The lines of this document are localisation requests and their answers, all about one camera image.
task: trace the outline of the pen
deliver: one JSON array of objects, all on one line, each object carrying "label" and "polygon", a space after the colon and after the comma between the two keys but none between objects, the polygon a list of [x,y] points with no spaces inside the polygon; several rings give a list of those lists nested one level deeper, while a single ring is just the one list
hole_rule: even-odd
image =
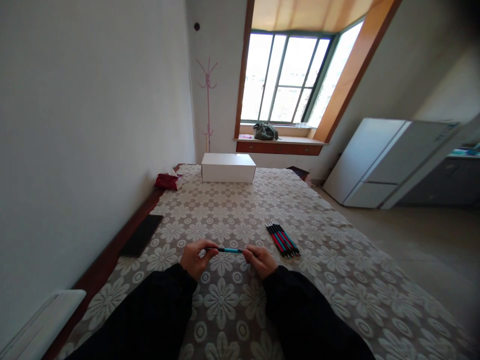
[{"label": "pen", "polygon": [[235,254],[241,254],[242,249],[230,249],[227,247],[206,247],[205,251],[212,250],[212,249],[217,249],[221,253],[235,253]]}]

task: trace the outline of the refrigerator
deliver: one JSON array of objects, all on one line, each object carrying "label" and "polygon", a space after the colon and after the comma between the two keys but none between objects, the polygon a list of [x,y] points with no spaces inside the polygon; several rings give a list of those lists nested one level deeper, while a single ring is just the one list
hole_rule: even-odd
[{"label": "refrigerator", "polygon": [[379,207],[458,123],[364,118],[323,190],[340,204]]}]

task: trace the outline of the black sleeve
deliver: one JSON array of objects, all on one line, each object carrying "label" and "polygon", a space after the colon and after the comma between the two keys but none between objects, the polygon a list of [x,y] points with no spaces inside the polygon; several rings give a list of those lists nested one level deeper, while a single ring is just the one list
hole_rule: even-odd
[{"label": "black sleeve", "polygon": [[151,273],[68,360],[178,359],[196,287],[180,264]]},{"label": "black sleeve", "polygon": [[263,281],[266,315],[287,359],[374,359],[367,344],[301,273],[279,266]]}]

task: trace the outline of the bed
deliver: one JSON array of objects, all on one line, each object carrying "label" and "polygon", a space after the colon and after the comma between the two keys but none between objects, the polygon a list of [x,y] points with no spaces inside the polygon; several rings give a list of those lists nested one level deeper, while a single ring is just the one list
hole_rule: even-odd
[{"label": "bed", "polygon": [[[268,248],[279,265],[315,284],[378,360],[472,357],[473,339],[453,316],[291,170],[258,168],[252,184],[202,182],[200,165],[182,165],[178,173],[183,187],[166,191],[151,212],[164,219],[149,245],[138,258],[120,257],[57,359],[98,330],[150,272],[169,268],[201,238]],[[280,256],[265,227],[270,220],[283,226],[301,258]],[[243,256],[219,253],[193,294],[180,358],[282,359],[265,302]]]}]

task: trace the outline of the bundle of pens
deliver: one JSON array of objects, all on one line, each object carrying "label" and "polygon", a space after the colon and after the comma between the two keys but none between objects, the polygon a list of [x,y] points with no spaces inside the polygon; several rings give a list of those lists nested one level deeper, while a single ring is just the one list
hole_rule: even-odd
[{"label": "bundle of pens", "polygon": [[291,259],[293,257],[302,256],[300,254],[300,250],[297,248],[295,243],[287,235],[285,230],[280,226],[278,222],[269,222],[268,224],[266,224],[266,229],[270,233],[273,242],[275,243],[278,250],[280,250],[280,254],[283,257]]}]

